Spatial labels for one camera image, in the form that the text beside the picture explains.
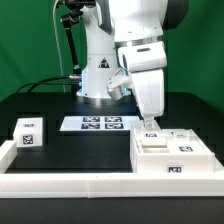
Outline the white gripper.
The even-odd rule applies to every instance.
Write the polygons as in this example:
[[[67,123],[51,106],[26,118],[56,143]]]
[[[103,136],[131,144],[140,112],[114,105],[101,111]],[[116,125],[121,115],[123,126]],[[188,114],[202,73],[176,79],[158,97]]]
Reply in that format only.
[[[164,75],[162,69],[131,74],[133,92],[145,128],[155,127],[155,117],[164,111]]]

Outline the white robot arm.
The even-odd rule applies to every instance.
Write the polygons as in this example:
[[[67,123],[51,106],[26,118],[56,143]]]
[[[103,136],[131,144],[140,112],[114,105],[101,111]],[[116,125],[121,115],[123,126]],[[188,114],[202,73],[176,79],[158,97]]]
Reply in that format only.
[[[163,32],[180,25],[189,0],[92,0],[84,3],[87,66],[82,96],[114,99],[130,89],[143,124],[151,126],[164,111],[167,65]]]

